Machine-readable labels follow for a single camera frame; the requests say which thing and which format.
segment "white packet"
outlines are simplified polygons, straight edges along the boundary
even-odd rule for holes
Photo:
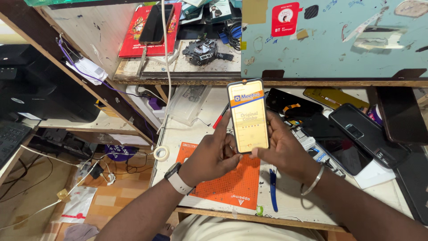
[[[70,193],[70,201],[65,204],[59,221],[64,223],[83,223],[96,191],[96,187],[76,187]]]

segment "orange perforated mat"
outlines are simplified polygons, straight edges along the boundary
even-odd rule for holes
[[[197,146],[182,142],[177,162],[183,163]],[[200,183],[190,195],[255,210],[259,191],[259,172],[260,159],[250,159],[248,155],[244,155],[235,170],[220,178]]]

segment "watch face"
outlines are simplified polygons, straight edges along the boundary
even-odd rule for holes
[[[176,163],[174,163],[174,165],[172,165],[169,169],[168,169],[168,171],[165,173],[165,179],[167,179],[168,180],[168,178],[170,177],[170,176],[172,176],[174,173],[176,173],[176,172],[178,172],[178,169],[179,169],[179,167],[181,166],[181,163],[180,162],[176,162]]]

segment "light blue wall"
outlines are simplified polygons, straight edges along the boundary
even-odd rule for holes
[[[395,15],[394,10],[402,0],[298,1],[303,11],[299,12],[297,29],[306,29],[309,37],[300,41],[283,36],[266,43],[271,32],[272,8],[290,2],[293,1],[269,0],[266,23],[247,25],[242,34],[242,41],[247,42],[247,49],[242,50],[241,54],[242,77],[261,77],[265,69],[283,69],[284,78],[392,77],[401,69],[428,68],[428,50],[415,52],[428,45],[428,13],[419,18]],[[332,2],[336,3],[331,4],[331,8],[324,12],[326,6]],[[312,5],[319,5],[318,16],[304,19],[305,8]],[[389,10],[384,13],[377,26],[407,28],[408,32],[400,38],[400,45],[413,43],[409,50],[404,48],[367,51],[353,47],[354,38],[342,42],[341,34],[345,24],[348,24],[344,30],[346,37],[364,21],[379,13],[384,6],[389,6]],[[255,53],[253,42],[260,36],[263,49]],[[255,57],[254,63],[245,65],[244,60],[251,57]],[[428,72],[421,77],[428,77]]]

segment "white watch strap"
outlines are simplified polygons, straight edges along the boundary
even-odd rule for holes
[[[177,190],[177,192],[181,194],[186,195],[193,189],[193,187],[189,187],[183,182],[177,172],[174,173],[170,178],[168,178],[168,181],[175,188],[175,190]]]

